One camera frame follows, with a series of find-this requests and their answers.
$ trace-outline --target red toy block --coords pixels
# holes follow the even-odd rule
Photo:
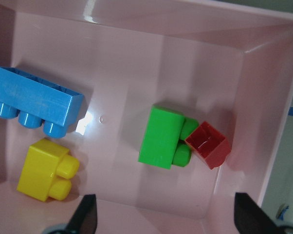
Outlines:
[[[185,142],[192,151],[201,156],[210,169],[223,164],[231,152],[228,139],[206,121],[195,129]]]

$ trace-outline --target blue block stud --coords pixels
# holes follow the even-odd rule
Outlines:
[[[0,117],[15,118],[26,128],[44,123],[53,138],[66,135],[76,122],[84,96],[12,67],[0,67]]]

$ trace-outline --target pink bin wall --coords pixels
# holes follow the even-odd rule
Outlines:
[[[63,202],[16,191],[45,136],[0,119],[0,233],[42,233],[96,193],[100,234],[235,234],[235,192],[261,204],[293,96],[293,15],[206,0],[0,0],[0,65],[86,100],[54,140],[81,162]],[[154,103],[226,134],[225,163],[138,163]]]

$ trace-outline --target green block stud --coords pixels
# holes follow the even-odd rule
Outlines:
[[[185,121],[180,133],[180,139],[185,140],[199,126],[196,119],[185,117]]]
[[[191,159],[191,150],[185,143],[178,143],[172,164],[179,167],[185,167]]]
[[[138,161],[170,169],[184,121],[182,113],[152,106]]]

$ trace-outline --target pink bin floor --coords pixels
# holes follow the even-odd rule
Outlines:
[[[29,145],[45,135],[17,119],[0,119],[0,219],[13,211],[0,231],[42,232],[68,221],[80,201],[76,195],[96,193],[101,234],[137,233],[139,227],[140,233],[237,233],[234,194],[248,192],[262,202],[293,95],[293,16],[261,16],[254,9],[242,14],[237,7],[226,22],[226,4],[219,3],[222,10],[204,4],[183,15],[211,17],[200,25],[210,28],[204,33],[177,23],[180,33],[147,25],[142,31],[144,25],[136,27],[130,18],[106,27],[75,20],[73,13],[74,20],[30,14],[30,7],[29,13],[0,14],[0,65],[85,95],[79,122],[52,140],[81,162],[63,203],[15,191]],[[185,168],[166,170],[137,162],[153,104],[207,120],[228,136],[233,148],[225,163],[210,170],[192,156]]]

